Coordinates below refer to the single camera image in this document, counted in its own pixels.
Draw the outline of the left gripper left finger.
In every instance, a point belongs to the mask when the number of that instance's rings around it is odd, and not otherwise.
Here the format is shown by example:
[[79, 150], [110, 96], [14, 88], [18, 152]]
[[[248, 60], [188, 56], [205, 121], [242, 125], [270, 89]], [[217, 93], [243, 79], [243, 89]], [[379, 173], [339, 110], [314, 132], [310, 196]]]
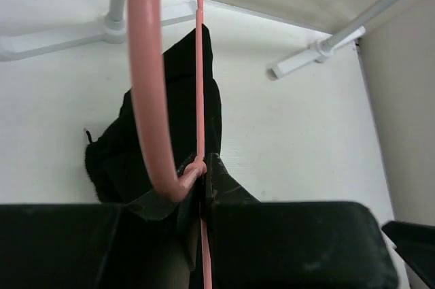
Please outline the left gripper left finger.
[[198, 189], [197, 184], [193, 185], [187, 196], [177, 203], [163, 198], [153, 188], [130, 202], [127, 208], [147, 221], [163, 221], [170, 217], [176, 221], [187, 221], [198, 214]]

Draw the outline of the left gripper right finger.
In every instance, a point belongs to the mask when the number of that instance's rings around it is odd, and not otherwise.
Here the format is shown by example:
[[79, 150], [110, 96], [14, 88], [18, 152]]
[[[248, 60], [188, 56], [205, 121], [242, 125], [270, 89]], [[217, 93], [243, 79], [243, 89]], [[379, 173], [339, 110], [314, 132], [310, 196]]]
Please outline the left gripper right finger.
[[207, 156], [206, 166], [204, 182], [206, 207], [211, 207], [214, 203], [259, 203], [259, 200], [229, 174], [218, 153], [210, 153]]

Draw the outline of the black trousers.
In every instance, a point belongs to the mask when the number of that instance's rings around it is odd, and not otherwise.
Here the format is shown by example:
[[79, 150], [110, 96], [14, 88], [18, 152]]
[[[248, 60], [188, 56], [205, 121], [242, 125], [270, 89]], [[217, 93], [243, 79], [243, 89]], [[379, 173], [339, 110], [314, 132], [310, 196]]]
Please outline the black trousers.
[[[176, 167], [196, 152], [195, 32], [163, 54], [171, 145]], [[205, 152], [218, 153], [222, 142], [222, 102], [213, 78], [209, 29], [203, 27]], [[152, 185], [141, 155], [131, 94], [124, 94], [118, 117], [85, 150], [85, 169], [102, 203], [130, 203]]]

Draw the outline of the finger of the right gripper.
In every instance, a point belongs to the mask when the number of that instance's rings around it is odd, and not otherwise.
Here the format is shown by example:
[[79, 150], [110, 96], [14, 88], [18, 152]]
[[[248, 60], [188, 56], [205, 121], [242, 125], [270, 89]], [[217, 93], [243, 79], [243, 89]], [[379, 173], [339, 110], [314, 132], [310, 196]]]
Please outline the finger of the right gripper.
[[414, 273], [434, 288], [434, 226], [389, 221], [381, 227]]

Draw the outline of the pink wire hanger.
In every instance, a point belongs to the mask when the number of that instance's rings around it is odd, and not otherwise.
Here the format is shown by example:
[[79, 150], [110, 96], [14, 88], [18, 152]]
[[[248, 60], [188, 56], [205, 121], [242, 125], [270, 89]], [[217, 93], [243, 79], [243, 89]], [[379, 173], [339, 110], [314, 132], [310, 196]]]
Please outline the pink wire hanger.
[[196, 0], [196, 157], [177, 176], [171, 146], [164, 66], [160, 0], [127, 0], [131, 99], [142, 156], [155, 191], [164, 199], [183, 201], [207, 171], [203, 94], [203, 6]]

